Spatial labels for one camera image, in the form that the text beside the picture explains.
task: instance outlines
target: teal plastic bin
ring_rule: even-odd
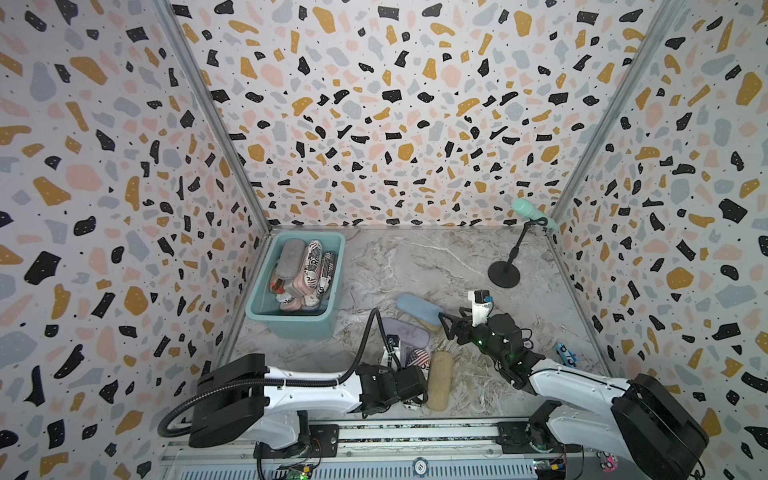
[[[275,295],[270,293],[270,278],[277,265],[283,246],[288,240],[298,238],[309,243],[311,240],[319,240],[323,245],[323,252],[336,254],[336,270],[333,273],[333,283],[330,294],[327,294],[327,307],[323,304],[314,312],[290,312],[280,311],[280,305]],[[346,239],[341,233],[319,231],[286,231],[278,233],[269,251],[266,260],[261,267],[256,283],[246,305],[246,316],[251,320],[264,322],[275,335],[281,339],[298,340],[324,340],[333,336],[336,328],[336,318],[339,311],[339,299],[341,294],[341,277]]]

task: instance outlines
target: terrazzo wall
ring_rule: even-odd
[[[656,376],[701,422],[707,478],[757,480],[768,451],[768,2],[688,6],[557,240],[616,372]]]
[[[141,0],[0,8],[0,478],[152,478],[258,239]]]
[[[660,2],[172,2],[272,224],[550,208]]]

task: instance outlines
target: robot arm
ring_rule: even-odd
[[[545,402],[531,416],[532,445],[578,444],[612,452],[653,480],[683,480],[700,463],[709,437],[655,378],[613,379],[560,365],[526,349],[508,314],[476,324],[469,309],[459,312],[460,317],[439,314],[449,340],[474,343],[516,389],[560,400]]]
[[[211,447],[238,438],[264,442],[282,449],[298,437],[296,412],[330,410],[362,413],[363,418],[386,411],[397,402],[425,395],[427,385],[418,366],[397,371],[385,366],[359,364],[336,386],[320,386],[343,377],[338,373],[304,373],[268,367],[264,355],[251,353],[200,378],[198,392],[244,379],[283,381],[283,385],[244,386],[220,392],[194,407],[189,445]],[[316,382],[318,386],[285,386],[289,380]]]

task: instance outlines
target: cork roller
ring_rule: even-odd
[[[453,380],[453,357],[448,352],[436,352],[429,363],[427,408],[442,412],[448,408]]]

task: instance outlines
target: marble floor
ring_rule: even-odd
[[[602,372],[543,234],[531,231],[523,240],[515,261],[521,282],[515,288],[500,289],[488,280],[488,266],[507,258],[520,231],[519,227],[344,230],[343,291],[333,338],[313,342],[280,339],[263,324],[246,319],[233,358],[259,352],[266,354],[268,365],[293,371],[343,371],[354,358],[373,307],[382,316],[419,324],[396,308],[400,293],[420,296],[458,315],[460,306],[470,305],[467,291],[484,288],[491,291],[497,310],[512,315],[520,327],[533,330],[535,351],[559,361],[554,345],[565,342],[579,358],[580,369]],[[512,388],[472,344],[458,346],[441,331],[430,333],[428,349],[431,353],[445,350],[454,357],[448,409],[414,411],[396,405],[376,418],[528,416],[545,400]],[[362,360],[377,363],[382,352],[383,343],[374,328]],[[351,418],[329,412],[311,412],[310,416]]]

